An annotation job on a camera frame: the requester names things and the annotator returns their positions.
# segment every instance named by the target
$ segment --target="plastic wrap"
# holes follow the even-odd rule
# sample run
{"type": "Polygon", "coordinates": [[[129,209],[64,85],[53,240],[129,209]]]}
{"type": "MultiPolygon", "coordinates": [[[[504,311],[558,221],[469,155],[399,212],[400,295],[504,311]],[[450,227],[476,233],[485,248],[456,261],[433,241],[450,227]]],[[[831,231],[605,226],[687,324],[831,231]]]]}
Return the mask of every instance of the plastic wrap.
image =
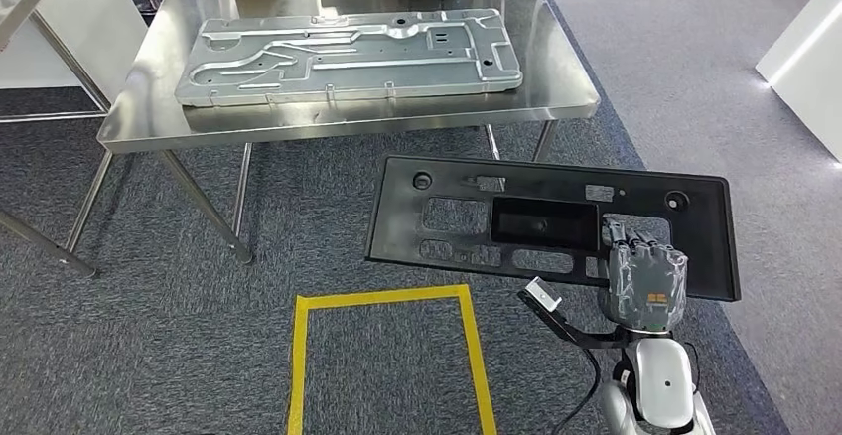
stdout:
{"type": "Polygon", "coordinates": [[[602,273],[605,314],[617,324],[641,331],[671,331],[687,302],[687,256],[663,244],[615,244],[602,273]]]}

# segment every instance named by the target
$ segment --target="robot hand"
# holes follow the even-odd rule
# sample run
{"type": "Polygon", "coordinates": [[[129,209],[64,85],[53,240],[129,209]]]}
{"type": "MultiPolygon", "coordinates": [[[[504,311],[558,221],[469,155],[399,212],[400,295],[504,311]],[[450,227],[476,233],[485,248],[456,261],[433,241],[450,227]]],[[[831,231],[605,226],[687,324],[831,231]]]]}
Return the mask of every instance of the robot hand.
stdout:
{"type": "Polygon", "coordinates": [[[608,259],[600,261],[600,276],[608,279],[603,312],[634,331],[669,332],[681,321],[687,299],[687,256],[651,235],[604,218],[608,259]]]}

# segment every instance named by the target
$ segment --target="white wall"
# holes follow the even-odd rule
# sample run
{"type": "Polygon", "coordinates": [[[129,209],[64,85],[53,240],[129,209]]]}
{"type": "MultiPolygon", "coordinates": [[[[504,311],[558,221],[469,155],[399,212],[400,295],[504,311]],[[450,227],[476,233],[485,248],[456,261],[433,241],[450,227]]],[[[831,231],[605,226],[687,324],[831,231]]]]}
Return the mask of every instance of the white wall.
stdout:
{"type": "Polygon", "coordinates": [[[757,70],[842,161],[842,0],[810,0],[757,70]]]}
{"type": "MultiPolygon", "coordinates": [[[[41,0],[36,7],[113,101],[122,90],[146,25],[131,0],[41,0]]],[[[0,53],[0,88],[79,85],[47,41],[26,23],[0,53]]]]}

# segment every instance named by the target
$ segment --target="metal panel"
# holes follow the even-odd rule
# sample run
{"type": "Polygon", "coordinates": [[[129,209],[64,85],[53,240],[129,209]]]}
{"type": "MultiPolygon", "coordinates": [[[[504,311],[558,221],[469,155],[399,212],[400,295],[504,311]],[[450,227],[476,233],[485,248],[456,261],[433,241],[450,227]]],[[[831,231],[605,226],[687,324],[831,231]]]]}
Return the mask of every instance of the metal panel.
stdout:
{"type": "Polygon", "coordinates": [[[726,301],[740,299],[728,182],[717,177],[389,157],[371,219],[366,257],[607,286],[607,280],[590,277],[586,271],[586,258],[608,255],[609,248],[599,238],[600,220],[605,214],[666,220],[672,245],[689,257],[687,294],[726,301]],[[589,192],[589,187],[611,191],[600,194],[589,192]],[[431,211],[428,204],[432,199],[478,202],[488,210],[473,221],[466,218],[464,211],[448,214],[459,221],[460,227],[473,224],[479,230],[434,229],[425,225],[425,213],[431,211]],[[521,200],[521,205],[513,210],[512,201],[516,204],[517,200],[521,200]],[[502,228],[501,215],[513,224],[502,228]],[[511,238],[499,237],[501,229],[509,234],[528,233],[529,237],[519,238],[518,244],[511,238]],[[537,251],[551,258],[569,255],[571,267],[524,267],[517,261],[515,253],[519,251],[537,251]]]}
{"type": "Polygon", "coordinates": [[[523,74],[499,12],[208,20],[176,88],[183,105],[499,92],[523,74]]]}

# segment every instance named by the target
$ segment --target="hole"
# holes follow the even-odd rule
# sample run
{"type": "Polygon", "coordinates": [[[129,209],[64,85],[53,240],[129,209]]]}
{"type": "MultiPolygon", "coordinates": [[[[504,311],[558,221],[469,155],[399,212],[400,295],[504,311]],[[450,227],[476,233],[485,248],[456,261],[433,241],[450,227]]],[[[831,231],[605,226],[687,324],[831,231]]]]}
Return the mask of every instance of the hole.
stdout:
{"type": "MultiPolygon", "coordinates": [[[[669,228],[669,221],[663,218],[623,214],[604,214],[603,218],[613,218],[625,225],[626,228],[648,233],[663,244],[672,244],[672,232],[669,228]]],[[[605,241],[608,241],[608,232],[603,228],[603,242],[605,241]]]]}
{"type": "Polygon", "coordinates": [[[477,187],[480,189],[480,192],[504,192],[505,177],[480,175],[477,177],[477,187]]]}
{"type": "Polygon", "coordinates": [[[212,40],[210,38],[205,38],[205,44],[210,48],[212,51],[223,51],[228,50],[236,45],[239,44],[239,39],[233,40],[212,40]]]}
{"type": "Polygon", "coordinates": [[[491,241],[595,253],[600,248],[599,209],[595,204],[494,197],[491,241]]]}
{"type": "Polygon", "coordinates": [[[511,256],[511,262],[520,269],[546,271],[548,273],[569,273],[573,271],[573,256],[549,251],[519,249],[511,256]]]}
{"type": "Polygon", "coordinates": [[[667,193],[663,200],[668,209],[675,210],[676,212],[683,212],[690,206],[690,198],[687,197],[687,194],[678,192],[677,190],[667,193]]]}
{"type": "Polygon", "coordinates": [[[500,250],[495,246],[480,245],[468,249],[455,250],[447,241],[425,239],[421,241],[418,252],[422,258],[437,261],[456,261],[459,263],[495,267],[502,265],[500,250]]]}
{"type": "Polygon", "coordinates": [[[496,246],[475,246],[469,251],[471,264],[500,267],[500,250],[496,246]]]}
{"type": "Polygon", "coordinates": [[[426,172],[418,172],[412,178],[412,186],[418,190],[427,190],[433,185],[433,178],[426,172]]]}
{"type": "Polygon", "coordinates": [[[425,228],[459,234],[481,234],[488,227],[489,207],[485,202],[432,198],[424,208],[425,228]]]}
{"type": "Polygon", "coordinates": [[[585,274],[590,278],[600,277],[600,266],[597,258],[593,256],[585,258],[585,274]]]}
{"type": "Polygon", "coordinates": [[[436,259],[439,261],[450,261],[453,259],[453,246],[447,241],[425,239],[421,241],[418,252],[422,258],[426,259],[436,259]]]}
{"type": "Polygon", "coordinates": [[[614,187],[606,187],[604,185],[586,185],[585,199],[592,202],[606,202],[614,201],[614,187]]]}

